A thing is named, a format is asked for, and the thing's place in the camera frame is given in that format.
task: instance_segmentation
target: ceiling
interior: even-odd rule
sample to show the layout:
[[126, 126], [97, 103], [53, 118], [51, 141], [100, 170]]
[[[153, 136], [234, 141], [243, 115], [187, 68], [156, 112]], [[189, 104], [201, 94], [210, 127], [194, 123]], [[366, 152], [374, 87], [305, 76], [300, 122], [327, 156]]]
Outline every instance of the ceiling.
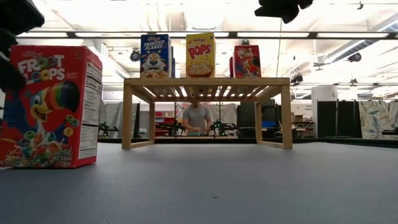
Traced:
[[[398, 0], [359, 1], [315, 0], [300, 12], [290, 24], [280, 19], [256, 17], [258, 0], [34, 0], [45, 16], [43, 27], [35, 31], [317, 31], [317, 32], [379, 32], [386, 24], [398, 21]], [[216, 75], [228, 74], [229, 58], [238, 39], [218, 39]], [[319, 70], [314, 63], [324, 63], [325, 56], [346, 52], [358, 40], [261, 40], [249, 39], [260, 47], [263, 77], [303, 75], [303, 83], [348, 83], [357, 78], [360, 83], [398, 83], [398, 41], [382, 40], [361, 49], [360, 62], [345, 59], [324, 65]], [[137, 77], [139, 63], [129, 59], [133, 49], [139, 49], [139, 39], [23, 39], [21, 44], [98, 45], [107, 48], [110, 60], [130, 77]], [[185, 75], [185, 41], [172, 41], [176, 69]], [[121, 82], [113, 70], [104, 71], [104, 82]], [[299, 85], [293, 92], [305, 98], [314, 85]], [[395, 86], [340, 86], [362, 97], [388, 96], [398, 92]]]

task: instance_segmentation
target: nutrition facts label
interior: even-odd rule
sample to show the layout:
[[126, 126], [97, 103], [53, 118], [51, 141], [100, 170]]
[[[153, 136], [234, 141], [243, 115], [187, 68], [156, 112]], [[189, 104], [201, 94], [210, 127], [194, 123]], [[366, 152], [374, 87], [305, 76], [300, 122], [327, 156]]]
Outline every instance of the nutrition facts label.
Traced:
[[98, 125], [102, 96], [102, 73], [92, 63], [87, 63], [83, 118], [80, 131], [79, 159], [97, 154]]

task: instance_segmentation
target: gray mat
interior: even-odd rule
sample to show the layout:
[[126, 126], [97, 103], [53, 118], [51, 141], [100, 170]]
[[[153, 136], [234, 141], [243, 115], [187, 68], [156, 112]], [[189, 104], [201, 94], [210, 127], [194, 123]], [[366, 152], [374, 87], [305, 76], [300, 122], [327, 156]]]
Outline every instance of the gray mat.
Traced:
[[398, 150], [100, 144], [75, 170], [0, 170], [1, 223], [398, 223]]

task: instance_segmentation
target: cereal box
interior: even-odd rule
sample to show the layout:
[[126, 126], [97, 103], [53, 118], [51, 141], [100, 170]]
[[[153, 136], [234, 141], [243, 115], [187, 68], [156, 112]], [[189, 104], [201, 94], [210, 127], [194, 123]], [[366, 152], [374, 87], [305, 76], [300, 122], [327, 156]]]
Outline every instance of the cereal box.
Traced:
[[141, 36], [141, 78], [172, 76], [172, 49], [168, 34]]
[[13, 46], [27, 80], [8, 91], [1, 167], [71, 168], [96, 162], [102, 64], [86, 47]]
[[214, 33], [187, 35], [187, 78], [214, 77], [216, 41]]
[[235, 46], [233, 65], [234, 76], [237, 78], [261, 77], [259, 46]]

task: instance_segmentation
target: gray t-shirt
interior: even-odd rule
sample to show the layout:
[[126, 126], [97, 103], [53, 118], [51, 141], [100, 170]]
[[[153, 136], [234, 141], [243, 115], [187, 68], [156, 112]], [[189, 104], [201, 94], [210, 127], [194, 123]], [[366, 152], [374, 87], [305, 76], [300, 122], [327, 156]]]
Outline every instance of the gray t-shirt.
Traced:
[[206, 119], [211, 119], [209, 108], [202, 104], [198, 108], [190, 105], [182, 114], [182, 119], [187, 119], [191, 127], [205, 129]]

